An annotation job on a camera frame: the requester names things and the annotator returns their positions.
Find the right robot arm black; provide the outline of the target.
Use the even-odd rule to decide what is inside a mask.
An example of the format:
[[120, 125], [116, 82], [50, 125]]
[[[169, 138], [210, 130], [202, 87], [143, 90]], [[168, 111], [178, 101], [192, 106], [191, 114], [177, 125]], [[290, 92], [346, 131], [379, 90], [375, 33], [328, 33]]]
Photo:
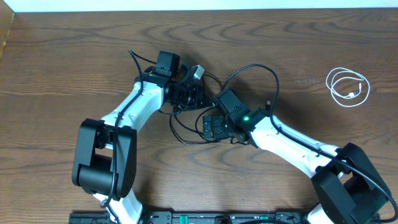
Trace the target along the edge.
[[376, 213], [390, 203], [391, 191], [365, 152], [348, 143], [338, 147], [317, 141], [284, 124], [274, 115], [274, 104], [255, 110], [239, 100], [231, 89], [222, 90], [203, 103], [217, 109], [217, 118], [204, 118], [207, 140], [235, 138], [272, 152], [310, 178], [319, 203], [306, 214], [308, 223], [390, 223]]

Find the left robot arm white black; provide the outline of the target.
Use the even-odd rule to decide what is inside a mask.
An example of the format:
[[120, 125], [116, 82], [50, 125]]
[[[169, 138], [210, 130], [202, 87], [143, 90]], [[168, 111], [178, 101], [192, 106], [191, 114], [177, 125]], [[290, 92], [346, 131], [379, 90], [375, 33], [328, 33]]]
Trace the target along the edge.
[[150, 67], [130, 55], [137, 77], [132, 92], [99, 120], [85, 119], [79, 127], [72, 183], [100, 201], [116, 223], [139, 223], [144, 207], [132, 185], [137, 168], [137, 135], [153, 113], [170, 103], [177, 113], [210, 104], [200, 83], [201, 65], [191, 66], [179, 55], [161, 50]]

